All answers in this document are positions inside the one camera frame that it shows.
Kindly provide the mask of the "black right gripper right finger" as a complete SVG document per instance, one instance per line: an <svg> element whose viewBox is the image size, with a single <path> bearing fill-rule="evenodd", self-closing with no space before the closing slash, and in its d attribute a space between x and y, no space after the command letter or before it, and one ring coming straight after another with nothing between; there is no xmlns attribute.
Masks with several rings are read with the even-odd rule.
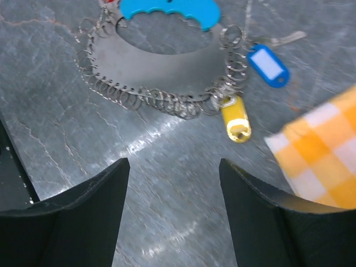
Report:
<svg viewBox="0 0 356 267"><path fill-rule="evenodd" d="M227 159L219 176L238 266L355 265L355 210L289 194Z"/></svg>

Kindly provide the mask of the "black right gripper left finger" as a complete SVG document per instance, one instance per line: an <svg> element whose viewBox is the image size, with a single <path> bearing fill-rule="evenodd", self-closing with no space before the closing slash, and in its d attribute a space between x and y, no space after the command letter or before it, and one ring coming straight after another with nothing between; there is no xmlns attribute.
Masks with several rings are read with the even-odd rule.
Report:
<svg viewBox="0 0 356 267"><path fill-rule="evenodd" d="M111 266L129 172L119 159L58 195L1 212L1 266Z"/></svg>

